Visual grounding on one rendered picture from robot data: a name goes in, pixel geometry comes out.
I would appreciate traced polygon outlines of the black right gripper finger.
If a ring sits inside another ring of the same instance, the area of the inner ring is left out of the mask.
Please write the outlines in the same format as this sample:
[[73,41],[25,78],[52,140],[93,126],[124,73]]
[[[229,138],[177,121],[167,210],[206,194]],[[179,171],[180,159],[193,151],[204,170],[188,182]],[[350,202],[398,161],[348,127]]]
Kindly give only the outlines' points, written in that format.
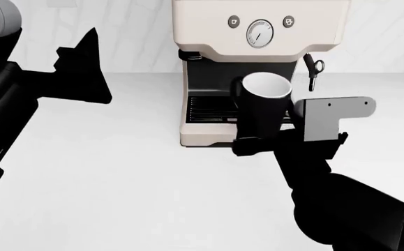
[[267,137],[238,137],[233,140],[232,152],[236,156],[252,156],[263,152],[272,152],[276,139]]
[[305,100],[289,102],[286,111],[286,115],[288,117],[286,130],[304,131],[305,128],[304,110],[305,110]]

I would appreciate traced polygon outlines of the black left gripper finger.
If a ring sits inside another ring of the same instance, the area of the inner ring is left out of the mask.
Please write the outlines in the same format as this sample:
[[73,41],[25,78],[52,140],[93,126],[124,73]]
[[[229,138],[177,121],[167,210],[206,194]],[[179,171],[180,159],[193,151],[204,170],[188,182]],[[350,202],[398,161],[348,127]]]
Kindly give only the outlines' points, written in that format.
[[76,100],[96,104],[110,104],[112,94],[102,73],[90,74],[47,74],[38,87],[38,94],[45,98]]
[[59,47],[54,69],[67,73],[100,72],[99,37],[96,28],[90,29],[75,47]]

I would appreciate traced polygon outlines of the black mug white inside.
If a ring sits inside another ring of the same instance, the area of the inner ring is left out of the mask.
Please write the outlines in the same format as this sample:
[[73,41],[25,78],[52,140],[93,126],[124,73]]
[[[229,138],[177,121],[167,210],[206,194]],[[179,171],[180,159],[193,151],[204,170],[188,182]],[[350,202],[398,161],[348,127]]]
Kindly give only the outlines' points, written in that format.
[[237,138],[276,137],[291,93],[290,81],[275,73],[251,73],[235,78],[230,84],[230,97],[238,109]]

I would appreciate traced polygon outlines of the cream espresso coffee machine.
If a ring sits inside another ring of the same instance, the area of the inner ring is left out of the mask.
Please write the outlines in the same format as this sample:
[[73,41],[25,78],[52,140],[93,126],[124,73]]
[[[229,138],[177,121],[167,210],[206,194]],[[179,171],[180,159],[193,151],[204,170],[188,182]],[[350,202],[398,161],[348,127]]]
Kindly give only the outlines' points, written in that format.
[[[171,0],[173,39],[179,50],[199,52],[202,60],[182,61],[183,102],[188,96],[228,96],[236,77],[251,73],[275,73],[292,79],[305,54],[328,52],[339,45],[352,0]],[[228,18],[239,16],[231,29]],[[294,25],[283,26],[285,16]],[[246,40],[255,20],[267,20],[274,28],[273,40],[260,49]],[[180,144],[210,147],[230,144],[236,126],[185,124],[180,122]]]

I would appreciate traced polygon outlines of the black steam wand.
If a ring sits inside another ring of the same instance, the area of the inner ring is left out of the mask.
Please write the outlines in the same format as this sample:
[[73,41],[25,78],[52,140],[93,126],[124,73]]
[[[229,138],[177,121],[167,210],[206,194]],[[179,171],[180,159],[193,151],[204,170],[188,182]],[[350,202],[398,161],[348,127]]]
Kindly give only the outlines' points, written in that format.
[[313,92],[315,90],[315,81],[317,76],[322,73],[325,69],[325,63],[323,60],[313,60],[311,54],[305,54],[303,56],[303,60],[308,69],[308,77],[309,77],[309,91]]

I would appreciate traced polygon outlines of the black drip tray grille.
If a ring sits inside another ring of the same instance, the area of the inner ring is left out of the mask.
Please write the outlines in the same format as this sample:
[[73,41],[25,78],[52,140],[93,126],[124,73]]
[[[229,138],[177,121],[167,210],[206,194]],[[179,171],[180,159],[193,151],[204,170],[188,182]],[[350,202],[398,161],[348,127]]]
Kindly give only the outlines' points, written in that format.
[[236,106],[233,99],[228,96],[188,96],[181,122],[236,125],[246,105],[250,112],[256,108],[264,108],[264,104],[259,98],[243,100]]

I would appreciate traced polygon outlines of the round silver pressure gauge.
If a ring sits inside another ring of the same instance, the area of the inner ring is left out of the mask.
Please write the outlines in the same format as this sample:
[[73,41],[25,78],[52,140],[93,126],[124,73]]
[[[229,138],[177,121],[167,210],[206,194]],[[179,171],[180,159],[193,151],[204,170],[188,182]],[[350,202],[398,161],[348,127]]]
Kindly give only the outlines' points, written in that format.
[[246,31],[246,40],[251,47],[266,47],[274,36],[274,28],[267,20],[255,20]]

